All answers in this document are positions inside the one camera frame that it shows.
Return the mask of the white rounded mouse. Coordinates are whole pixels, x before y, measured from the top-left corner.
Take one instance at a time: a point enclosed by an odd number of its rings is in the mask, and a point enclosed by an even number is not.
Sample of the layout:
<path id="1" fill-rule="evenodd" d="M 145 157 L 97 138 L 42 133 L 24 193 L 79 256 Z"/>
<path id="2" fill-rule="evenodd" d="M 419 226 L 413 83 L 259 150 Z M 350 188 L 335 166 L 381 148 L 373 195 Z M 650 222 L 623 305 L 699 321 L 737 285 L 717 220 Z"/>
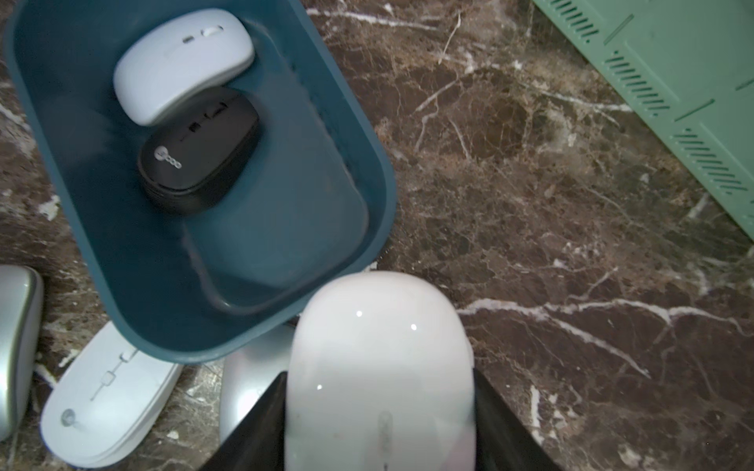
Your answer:
<path id="1" fill-rule="evenodd" d="M 336 279 L 298 321 L 288 370 L 289 470 L 471 470 L 473 352 L 447 296 L 415 276 Z"/>

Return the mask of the teal storage box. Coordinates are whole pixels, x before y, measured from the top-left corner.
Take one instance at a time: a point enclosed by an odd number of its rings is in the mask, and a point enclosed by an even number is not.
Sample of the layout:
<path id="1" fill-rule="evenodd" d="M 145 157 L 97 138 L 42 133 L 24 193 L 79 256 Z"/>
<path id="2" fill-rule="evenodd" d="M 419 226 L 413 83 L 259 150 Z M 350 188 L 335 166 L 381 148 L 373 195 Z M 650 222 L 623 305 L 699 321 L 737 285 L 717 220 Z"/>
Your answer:
<path id="1" fill-rule="evenodd" d="M 174 363 L 235 351 L 367 267 L 396 214 L 393 167 L 298 1 L 223 1 L 253 39 L 233 88 L 261 133 L 214 207 L 174 216 L 139 183 L 148 131 L 118 104 L 127 48 L 202 1 L 20 1 L 9 75 L 105 311 L 137 349 Z"/>

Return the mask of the silver mouse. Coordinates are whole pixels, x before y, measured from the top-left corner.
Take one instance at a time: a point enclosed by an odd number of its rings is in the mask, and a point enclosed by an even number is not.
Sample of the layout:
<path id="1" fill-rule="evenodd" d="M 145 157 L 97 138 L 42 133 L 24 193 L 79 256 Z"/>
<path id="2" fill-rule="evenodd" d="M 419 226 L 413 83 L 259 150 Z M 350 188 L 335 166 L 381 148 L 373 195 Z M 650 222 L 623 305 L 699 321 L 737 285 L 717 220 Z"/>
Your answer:
<path id="1" fill-rule="evenodd" d="M 14 435 L 29 404 L 43 308 L 37 271 L 1 267 L 1 439 Z"/>
<path id="2" fill-rule="evenodd" d="M 275 378 L 290 365 L 295 327 L 281 325 L 224 359 L 219 438 L 225 442 Z"/>

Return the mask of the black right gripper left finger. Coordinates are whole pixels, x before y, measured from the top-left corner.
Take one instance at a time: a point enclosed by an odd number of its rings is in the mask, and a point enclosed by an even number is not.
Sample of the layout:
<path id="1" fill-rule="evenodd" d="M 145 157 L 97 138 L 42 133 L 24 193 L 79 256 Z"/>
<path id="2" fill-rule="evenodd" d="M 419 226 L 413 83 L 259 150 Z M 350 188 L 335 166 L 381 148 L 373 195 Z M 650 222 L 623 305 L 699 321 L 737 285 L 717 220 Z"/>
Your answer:
<path id="1" fill-rule="evenodd" d="M 280 373 L 201 471 L 285 469 L 288 373 Z"/>

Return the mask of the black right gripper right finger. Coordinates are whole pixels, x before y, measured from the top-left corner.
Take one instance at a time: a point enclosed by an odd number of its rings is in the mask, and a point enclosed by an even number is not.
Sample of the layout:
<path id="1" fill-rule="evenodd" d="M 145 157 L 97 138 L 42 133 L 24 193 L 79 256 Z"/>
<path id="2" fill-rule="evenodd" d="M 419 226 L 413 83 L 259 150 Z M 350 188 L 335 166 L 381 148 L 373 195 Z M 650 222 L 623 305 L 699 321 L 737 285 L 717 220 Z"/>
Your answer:
<path id="1" fill-rule="evenodd" d="M 478 369 L 475 388 L 477 471 L 561 471 Z"/>

